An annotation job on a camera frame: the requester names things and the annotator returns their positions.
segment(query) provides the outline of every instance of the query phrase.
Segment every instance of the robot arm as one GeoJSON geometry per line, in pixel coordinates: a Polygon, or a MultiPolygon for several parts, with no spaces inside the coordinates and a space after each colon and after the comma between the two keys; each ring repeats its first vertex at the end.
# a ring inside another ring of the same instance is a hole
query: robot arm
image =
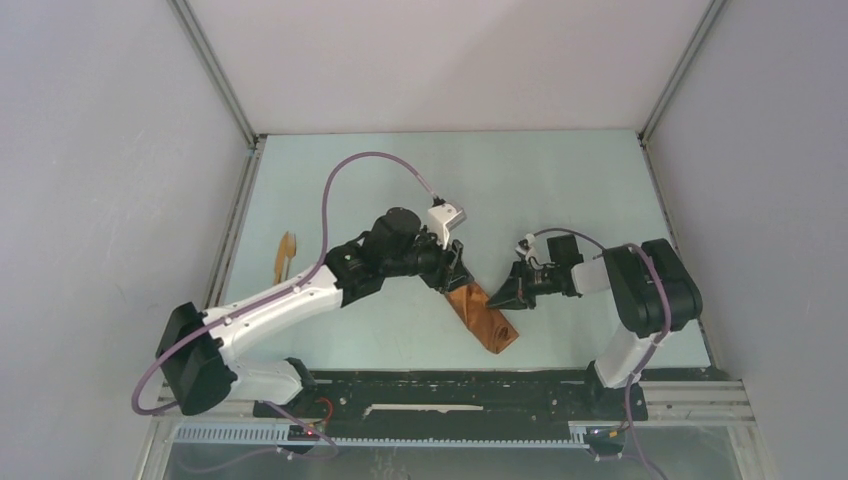
{"type": "MultiPolygon", "coordinates": [[[[623,388],[651,345],[659,341],[665,323],[659,291],[644,262],[627,246],[605,249],[601,256],[584,261],[575,237],[562,235],[548,239],[551,262],[542,265],[536,258],[534,241],[533,235],[527,235],[519,242],[516,252],[520,259],[512,264],[509,277],[488,306],[533,309],[538,295],[581,297],[612,290],[621,324],[604,352],[590,365],[588,381],[604,389],[623,388]]],[[[667,240],[651,240],[641,248],[653,262],[668,296],[671,328],[665,338],[700,315],[701,293],[667,240]]],[[[638,380],[637,372],[633,383],[638,380]]]]}
{"type": "Polygon", "coordinates": [[[452,291],[473,279],[462,264],[462,243],[450,231],[465,219],[444,202],[428,211],[427,227],[409,210],[392,208],[370,231],[327,252],[323,264],[253,297],[198,312],[177,307],[168,321],[157,357],[204,325],[224,318],[162,364],[185,415],[205,412],[224,399],[267,400],[285,405],[313,382],[297,359],[261,363],[244,353],[269,335],[313,315],[343,308],[376,293],[389,277],[418,275],[428,287],[452,291]]]}

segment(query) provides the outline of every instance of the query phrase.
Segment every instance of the white tabletop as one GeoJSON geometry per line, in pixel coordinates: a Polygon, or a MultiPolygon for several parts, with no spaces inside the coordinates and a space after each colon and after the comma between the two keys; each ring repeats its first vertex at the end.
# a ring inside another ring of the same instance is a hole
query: white tabletop
{"type": "MultiPolygon", "coordinates": [[[[464,261],[490,294],[506,279],[515,243],[530,231],[565,226],[611,247],[668,237],[636,136],[630,131],[292,135],[268,138],[226,290],[234,302],[274,277],[285,231],[297,235],[292,275],[318,257],[327,175],[344,158],[384,151],[412,163],[436,191],[462,205],[455,231],[464,261]]],[[[390,207],[423,218],[430,198],[402,167],[358,160],[339,173],[329,200],[330,246],[371,228],[390,207]]],[[[579,242],[582,253],[596,253],[579,242]]],[[[542,252],[544,242],[539,242],[542,252]]],[[[417,277],[301,322],[257,346],[261,359],[296,357],[311,369],[585,368],[618,319],[609,292],[580,299],[539,297],[533,311],[505,311],[520,337],[499,355],[483,349],[444,298],[417,277]]],[[[696,322],[669,338],[649,367],[703,367],[696,322]]]]}

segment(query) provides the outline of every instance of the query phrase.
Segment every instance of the red wire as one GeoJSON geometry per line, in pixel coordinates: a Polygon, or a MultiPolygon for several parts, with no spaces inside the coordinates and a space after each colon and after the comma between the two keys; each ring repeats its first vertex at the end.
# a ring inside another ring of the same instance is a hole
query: red wire
{"type": "Polygon", "coordinates": [[[327,404],[327,416],[324,417],[324,420],[321,420],[321,422],[324,423],[324,428],[326,428],[327,424],[330,423],[330,417],[333,416],[333,402],[331,402],[329,398],[321,397],[321,398],[316,399],[315,403],[326,403],[327,404]]]}

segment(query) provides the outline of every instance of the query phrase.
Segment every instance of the white wall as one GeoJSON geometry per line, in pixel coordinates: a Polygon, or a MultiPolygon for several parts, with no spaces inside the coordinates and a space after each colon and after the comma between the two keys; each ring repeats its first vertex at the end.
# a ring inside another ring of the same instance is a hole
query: white wall
{"type": "Polygon", "coordinates": [[[708,4],[192,2],[262,133],[636,130],[708,4]]]}
{"type": "Polygon", "coordinates": [[[731,1],[652,144],[720,360],[787,479],[845,478],[848,2],[731,1]]]}
{"type": "Polygon", "coordinates": [[[129,478],[246,147],[165,0],[0,10],[0,477],[129,478]]]}

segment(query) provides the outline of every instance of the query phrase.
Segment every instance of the brown cloth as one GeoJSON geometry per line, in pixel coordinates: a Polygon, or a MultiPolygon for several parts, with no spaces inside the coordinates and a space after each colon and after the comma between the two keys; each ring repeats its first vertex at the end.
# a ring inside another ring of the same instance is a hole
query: brown cloth
{"type": "Polygon", "coordinates": [[[518,331],[500,310],[486,308],[489,296],[477,282],[446,293],[445,298],[486,350],[501,353],[518,338],[518,331]]]}

